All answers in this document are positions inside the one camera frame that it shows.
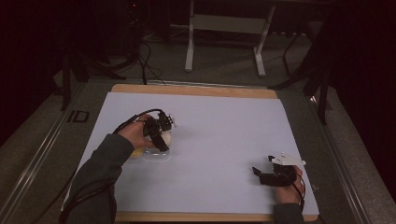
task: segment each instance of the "metal leg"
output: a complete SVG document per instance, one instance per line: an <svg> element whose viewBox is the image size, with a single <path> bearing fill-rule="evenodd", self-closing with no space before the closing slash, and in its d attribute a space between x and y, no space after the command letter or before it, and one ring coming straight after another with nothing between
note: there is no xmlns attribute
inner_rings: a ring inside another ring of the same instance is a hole
<svg viewBox="0 0 396 224"><path fill-rule="evenodd" d="M257 66L257 71L259 73L259 77L265 77L265 70L264 70L264 64L262 62L262 46L264 45L265 42L265 38L268 35L268 30L270 28L271 25L271 20L274 16L274 12L275 12L275 6L271 7L269 12L268 12L268 16L267 19L265 21L264 27L262 29L262 36L260 39L260 43L258 46L253 48L254 51L254 57L256 59L256 66Z"/></svg>
<svg viewBox="0 0 396 224"><path fill-rule="evenodd" d="M189 46L187 47L186 72L192 71L192 60L194 56L194 0L190 0L190 26L189 26Z"/></svg>

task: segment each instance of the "dark background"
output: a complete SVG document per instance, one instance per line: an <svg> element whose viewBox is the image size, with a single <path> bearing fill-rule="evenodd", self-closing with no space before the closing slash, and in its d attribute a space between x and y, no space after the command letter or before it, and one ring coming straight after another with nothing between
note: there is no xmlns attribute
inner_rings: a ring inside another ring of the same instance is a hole
<svg viewBox="0 0 396 224"><path fill-rule="evenodd" d="M113 7L108 5L109 2L116 1L27 0L1 3L0 145L56 91L52 77L61 69L65 50L63 37L75 40L73 48L99 57L95 58L97 60L105 61L110 53L125 55L133 51L134 46L120 44L129 42L124 40L138 39L138 36L123 30L125 22L128 22L128 15L122 11L125 2L119 1ZM166 36L169 32L166 24L188 24L188 2L151 0L148 25ZM197 1L196 7L202 11L216 10L223 15L247 15L233 1L220 1L222 7L214 7L216 5L212 2L215 1ZM340 54L332 67L331 84L337 89L341 102L395 199L396 181L392 172L396 167L396 7L390 1L357 1L354 4L354 8L344 11L342 18L337 18L340 22L333 26L338 28L325 37L325 43L331 43L332 38L345 39L344 48L339 49ZM247 7L252 17L256 14L262 17L266 9L254 5ZM68 13L70 8L80 10ZM305 10L278 7L271 29L287 34L295 32L299 26L294 21L300 20L301 11ZM113 16L112 21L101 20L94 16L94 12L99 12L103 18L110 14L117 16ZM144 11L134 13L142 13L137 24L144 22ZM106 32L100 35L100 29L119 33L120 37L110 39ZM323 51L315 54L320 57Z"/></svg>

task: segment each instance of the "gray carpet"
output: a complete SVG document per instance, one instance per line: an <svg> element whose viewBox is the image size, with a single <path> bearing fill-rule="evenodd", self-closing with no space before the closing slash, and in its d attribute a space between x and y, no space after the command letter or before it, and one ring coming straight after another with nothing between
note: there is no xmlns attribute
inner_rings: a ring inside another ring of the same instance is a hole
<svg viewBox="0 0 396 224"><path fill-rule="evenodd" d="M147 41L151 47L148 65L162 80L150 81L151 84L199 83L265 88L288 78L281 55L290 39L283 35L270 35L265 42L263 58L267 77L264 78L257 76L253 61L251 47L255 42L246 40L235 44L235 41L213 43L198 38L193 70L185 73L185 37L183 34L175 36L168 43ZM288 55L291 69L298 66L309 45L303 36L298 39ZM149 55L145 46L141 51L144 57ZM127 80L111 80L91 70L89 83L73 82L75 100L67 111L60 111L61 97L51 96L3 145L0 150L1 204L11 194L20 174L37 150L42 147L49 149L8 223L33 223L57 198L68 177L77 168L106 93L112 85L141 82L139 64L118 72L128 77ZM150 79L155 78L148 68L146 73ZM306 171L325 223L396 223L395 204L339 103L335 90L330 89L326 112L328 126L324 127L318 122L315 105L302 95L303 85L302 81L277 93L287 111L297 146L307 161ZM72 111L89 112L90 116L87 122L68 121ZM51 132L53 141L47 136ZM63 196L37 223L57 223ZM313 223L323 222L318 219Z"/></svg>

